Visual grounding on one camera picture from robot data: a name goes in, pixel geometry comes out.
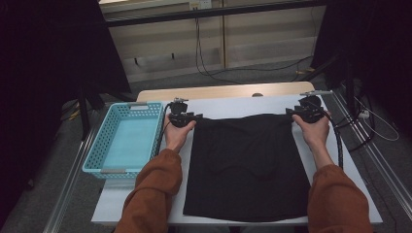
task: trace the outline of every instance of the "white tabletop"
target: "white tabletop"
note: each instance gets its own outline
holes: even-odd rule
[[[293,108],[298,105],[298,100],[302,96],[285,95],[271,97],[242,97],[242,98],[224,98],[224,99],[198,99],[188,101],[188,112],[203,114],[207,118],[229,118],[229,117],[246,117],[259,114],[284,114],[285,108]],[[312,153],[304,143],[300,127],[295,123],[292,124],[292,134],[294,136],[300,157],[309,182],[312,183],[313,175],[316,172]],[[172,210],[168,219],[169,224],[214,224],[214,225],[285,225],[285,224],[305,224],[307,217],[281,220],[276,222],[235,222],[220,219],[212,219],[198,216],[184,216],[183,207],[185,205],[186,188],[189,173],[190,151],[193,134],[188,134],[187,141],[181,149],[183,181],[179,193],[173,198]],[[337,145],[333,131],[330,130],[326,146],[333,161],[337,164]],[[365,194],[369,203],[369,218],[372,223],[380,223],[382,219],[373,203],[369,192],[367,191],[362,178],[356,168],[348,150],[343,145],[343,161],[345,173],[354,181],[354,183]],[[96,206],[92,222],[105,225],[116,225],[121,217],[123,202],[127,194],[133,189],[134,180],[107,180],[105,187]]]

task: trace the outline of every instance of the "gray carpet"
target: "gray carpet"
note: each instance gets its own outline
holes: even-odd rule
[[[292,64],[293,62],[282,62],[276,64],[256,65],[254,69],[275,69]],[[299,68],[307,68],[310,60],[299,63]],[[216,75],[215,78],[224,79],[237,83],[281,83],[295,79],[296,65],[279,71],[228,71]],[[318,89],[325,89],[323,77],[312,81]],[[145,89],[176,88],[191,86],[210,86],[233,84],[230,82],[217,81],[200,74],[184,75],[156,81],[144,81],[132,83],[131,96],[136,97]],[[106,102],[118,101],[111,96],[102,95]],[[342,118],[338,109],[330,98],[325,97],[326,105],[334,113],[334,118]],[[378,103],[373,103],[375,112],[385,120],[391,121],[390,116]],[[382,122],[377,120],[377,130],[390,135],[392,131]],[[341,130],[343,141],[348,148],[355,147],[359,141],[349,128]],[[48,159],[44,162],[36,178],[34,188],[22,193],[19,202],[11,212],[8,221],[1,233],[8,232],[43,232],[47,221],[52,213],[52,208],[64,185],[67,174],[75,159],[81,144],[82,125],[79,117],[73,120],[64,120],[56,135],[54,145],[50,150]],[[379,147],[397,175],[404,184],[411,189],[412,176],[412,144],[411,138],[401,134],[396,142],[388,142],[377,136],[373,142]],[[374,226],[376,232],[411,232],[412,222],[405,211],[397,202],[392,191],[388,188],[379,171],[371,161],[365,149],[359,149],[351,153],[360,174],[367,181],[367,188],[384,220],[383,224]],[[59,232],[111,232],[113,227],[104,227],[90,222],[94,206],[98,199],[98,193],[103,186],[103,181],[95,177],[81,173],[76,189],[71,198],[69,208],[63,218]]]

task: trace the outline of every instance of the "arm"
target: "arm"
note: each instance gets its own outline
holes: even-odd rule
[[[313,153],[317,172],[309,191],[310,232],[372,232],[367,199],[330,158],[326,148],[329,130],[323,117],[308,124],[293,116],[302,128],[303,138]]]
[[[134,190],[124,201],[116,233],[166,232],[172,196],[182,182],[181,158],[178,154],[195,125],[176,128],[165,120],[166,149],[152,159],[136,178]]]

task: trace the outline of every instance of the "black garment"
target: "black garment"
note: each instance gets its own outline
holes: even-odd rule
[[[310,188],[288,116],[196,123],[184,215],[239,221],[306,216]]]

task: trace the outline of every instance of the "black horizontal bar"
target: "black horizontal bar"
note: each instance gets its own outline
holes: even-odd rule
[[[247,14],[247,13],[279,11],[279,10],[286,10],[286,9],[318,7],[318,6],[325,6],[328,4],[342,3],[346,1],[345,0],[302,0],[302,1],[296,0],[296,1],[289,1],[289,2],[268,3],[268,4],[259,4],[259,5],[251,5],[251,6],[224,7],[224,8],[214,8],[214,9],[207,9],[207,10],[198,10],[198,11],[169,13],[169,14],[161,14],[161,15],[146,16],[146,17],[121,17],[121,18],[107,19],[106,25],[108,27],[117,27],[117,26],[145,24],[145,23],[153,23],[153,22],[182,20],[182,19],[190,19],[190,18],[220,17],[220,16]]]

